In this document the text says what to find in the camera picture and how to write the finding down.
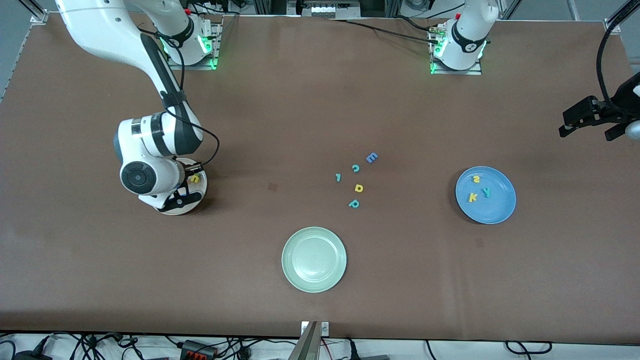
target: table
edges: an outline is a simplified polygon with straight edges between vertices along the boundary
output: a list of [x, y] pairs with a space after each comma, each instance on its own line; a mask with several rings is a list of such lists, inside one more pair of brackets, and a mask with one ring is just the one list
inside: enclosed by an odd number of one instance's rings
[[[0, 105], [1, 327], [299, 336], [300, 321], [328, 320], [334, 337], [637, 342], [640, 150], [604, 127], [557, 133], [565, 109], [599, 94], [603, 33], [498, 22], [482, 76], [437, 76], [418, 42], [241, 17], [218, 70], [186, 74], [221, 150], [199, 209], [169, 217], [122, 188], [111, 146], [121, 120], [161, 110], [150, 80], [84, 52], [52, 14]], [[612, 93], [631, 75], [619, 37], [604, 74]], [[213, 148], [205, 138], [193, 157]], [[508, 221], [459, 210], [455, 181], [475, 165], [513, 182]], [[349, 258], [320, 294], [280, 265], [312, 225]]]

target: metal mounting plate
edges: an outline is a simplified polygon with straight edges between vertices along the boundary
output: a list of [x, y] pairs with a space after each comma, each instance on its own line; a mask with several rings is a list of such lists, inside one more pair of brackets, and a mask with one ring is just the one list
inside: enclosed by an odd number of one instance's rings
[[[434, 39], [441, 41], [441, 38], [438, 38], [437, 35], [432, 33], [428, 33], [429, 39]], [[452, 75], [482, 75], [482, 66], [480, 65], [480, 59], [476, 61], [476, 63], [467, 70], [454, 70], [442, 63], [440, 59], [433, 56], [435, 52], [435, 48], [438, 45], [429, 44], [429, 62], [430, 62], [430, 71], [432, 74], [452, 74]]]
[[49, 20], [49, 11], [47, 9], [44, 9], [42, 13], [42, 19], [38, 19], [35, 16], [31, 16], [31, 19], [29, 20], [29, 22], [32, 23], [33, 25], [44, 25], [47, 23], [47, 20]]
[[[305, 332], [305, 329], [309, 325], [309, 322], [302, 322], [300, 334], [302, 335]], [[322, 322], [322, 337], [327, 338], [329, 336], [329, 322]]]
[[[220, 56], [220, 42], [222, 41], [222, 29], [225, 19], [221, 23], [211, 23], [211, 52], [193, 65], [185, 65], [184, 70], [216, 70], [218, 68], [218, 57]], [[182, 65], [176, 63], [171, 58], [167, 59], [167, 64], [172, 70], [180, 70]]]
[[[609, 27], [609, 19], [604, 19], [604, 21], [602, 22], [602, 24], [604, 25], [604, 29], [606, 30]], [[620, 35], [621, 30], [620, 30], [620, 25], [617, 25], [615, 28], [613, 28], [613, 30], [611, 31], [611, 35]]]

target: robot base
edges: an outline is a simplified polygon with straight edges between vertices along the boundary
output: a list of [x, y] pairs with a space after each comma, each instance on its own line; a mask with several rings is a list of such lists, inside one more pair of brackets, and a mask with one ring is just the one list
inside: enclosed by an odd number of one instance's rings
[[[179, 162], [185, 165], [193, 165], [196, 163], [195, 161], [187, 158], [177, 158], [176, 160], [178, 160]], [[179, 188], [177, 191], [180, 197], [176, 199], [175, 194], [169, 196], [164, 206], [167, 207], [169, 203], [177, 204], [178, 206], [180, 206], [182, 205], [183, 201], [186, 201], [183, 199], [187, 199], [188, 197], [191, 197], [191, 198], [195, 197], [198, 200], [190, 202], [189, 204], [186, 204], [181, 207], [173, 208], [171, 210], [163, 211], [162, 209], [158, 209], [158, 208], [155, 208], [155, 209], [158, 210], [158, 212], [165, 215], [182, 215], [182, 214], [188, 213], [189, 211], [193, 210], [196, 206], [198, 206], [198, 204], [202, 201], [202, 199], [204, 199], [204, 195], [207, 192], [207, 174], [204, 172], [204, 170], [202, 170], [197, 175], [200, 178], [199, 182], [192, 183], [189, 179], [185, 180], [188, 189]]]
[[[480, 58], [486, 42], [473, 53], [464, 53], [460, 46], [452, 41], [451, 26], [455, 19], [443, 24], [438, 24], [437, 32], [429, 32], [430, 40], [438, 41], [437, 44], [429, 44], [429, 60], [431, 61], [432, 74], [456, 74], [456, 75], [482, 75]], [[456, 65], [454, 69], [445, 64]]]

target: green led light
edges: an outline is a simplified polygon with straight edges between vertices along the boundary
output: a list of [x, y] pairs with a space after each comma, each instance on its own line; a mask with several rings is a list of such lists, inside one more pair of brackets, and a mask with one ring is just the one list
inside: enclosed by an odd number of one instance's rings
[[165, 53], [165, 54], [168, 54], [168, 53], [169, 53], [169, 50], [167, 50], [167, 49], [166, 49], [166, 42], [164, 42], [164, 40], [163, 40], [162, 38], [160, 38], [160, 42], [161, 42], [161, 43], [162, 43], [162, 45], [163, 45], [163, 48], [162, 48], [162, 49], [164, 50], [164, 53]]
[[486, 41], [484, 42], [484, 44], [482, 45], [482, 48], [480, 49], [480, 53], [478, 54], [478, 60], [480, 60], [480, 58], [482, 58], [482, 54], [484, 52], [484, 48], [486, 47]]
[[200, 47], [204, 53], [211, 51], [211, 42], [208, 38], [198, 35], [198, 42], [200, 43]]

